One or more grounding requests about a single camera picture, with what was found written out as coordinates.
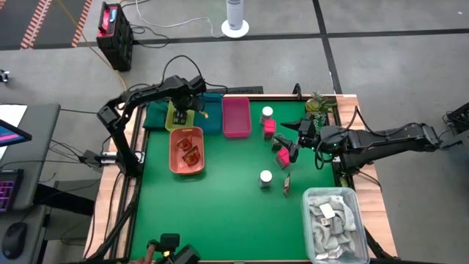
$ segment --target pink block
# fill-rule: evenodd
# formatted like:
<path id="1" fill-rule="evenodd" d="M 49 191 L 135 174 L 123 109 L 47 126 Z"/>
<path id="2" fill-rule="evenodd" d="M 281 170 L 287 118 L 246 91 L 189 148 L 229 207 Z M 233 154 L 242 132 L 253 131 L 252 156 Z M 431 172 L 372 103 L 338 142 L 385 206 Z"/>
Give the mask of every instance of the pink block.
<path id="1" fill-rule="evenodd" d="M 264 121 L 264 139 L 272 139 L 273 134 L 276 132 L 276 121 Z"/>
<path id="2" fill-rule="evenodd" d="M 288 149 L 282 148 L 277 152 L 277 164 L 282 168 L 285 169 L 290 165 L 290 159 L 288 157 Z"/>

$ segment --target keyboard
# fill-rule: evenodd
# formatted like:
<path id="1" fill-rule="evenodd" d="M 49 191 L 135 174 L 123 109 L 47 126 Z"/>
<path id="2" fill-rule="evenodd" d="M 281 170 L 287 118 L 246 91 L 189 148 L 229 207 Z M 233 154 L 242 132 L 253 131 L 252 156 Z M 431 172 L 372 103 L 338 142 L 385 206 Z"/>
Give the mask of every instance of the keyboard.
<path id="1" fill-rule="evenodd" d="M 22 169 L 0 169 L 0 213 L 13 206 L 22 179 Z"/>

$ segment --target computer mouse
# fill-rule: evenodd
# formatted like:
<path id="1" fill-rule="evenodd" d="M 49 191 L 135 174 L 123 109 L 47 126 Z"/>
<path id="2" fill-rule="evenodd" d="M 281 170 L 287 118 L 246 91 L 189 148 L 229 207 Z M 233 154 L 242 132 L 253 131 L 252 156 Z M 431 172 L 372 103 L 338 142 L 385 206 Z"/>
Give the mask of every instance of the computer mouse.
<path id="1" fill-rule="evenodd" d="M 28 225 L 23 222 L 17 222 L 8 227 L 1 242 L 1 251 L 7 259 L 13 260 L 23 253 L 27 230 Z"/>

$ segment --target monitor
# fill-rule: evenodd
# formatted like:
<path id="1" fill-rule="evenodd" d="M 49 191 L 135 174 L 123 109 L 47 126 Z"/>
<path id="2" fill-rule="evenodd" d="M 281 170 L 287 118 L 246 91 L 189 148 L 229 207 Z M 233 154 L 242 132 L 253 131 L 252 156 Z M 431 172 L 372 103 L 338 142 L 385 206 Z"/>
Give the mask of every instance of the monitor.
<path id="1" fill-rule="evenodd" d="M 30 141 L 32 136 L 9 123 L 0 120 L 0 147 Z"/>

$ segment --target orange plastic bowl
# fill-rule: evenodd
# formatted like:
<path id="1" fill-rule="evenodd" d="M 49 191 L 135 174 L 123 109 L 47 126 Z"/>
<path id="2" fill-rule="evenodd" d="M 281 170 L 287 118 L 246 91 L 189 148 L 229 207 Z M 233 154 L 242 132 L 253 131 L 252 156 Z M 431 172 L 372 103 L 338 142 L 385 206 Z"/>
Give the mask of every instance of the orange plastic bowl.
<path id="1" fill-rule="evenodd" d="M 193 166 L 187 165 L 182 157 L 188 152 L 177 146 L 181 140 L 192 136 L 192 147 L 199 148 L 200 159 Z M 201 128 L 177 128 L 169 134 L 169 169 L 180 175 L 192 175 L 201 172 L 205 167 L 204 132 Z"/>

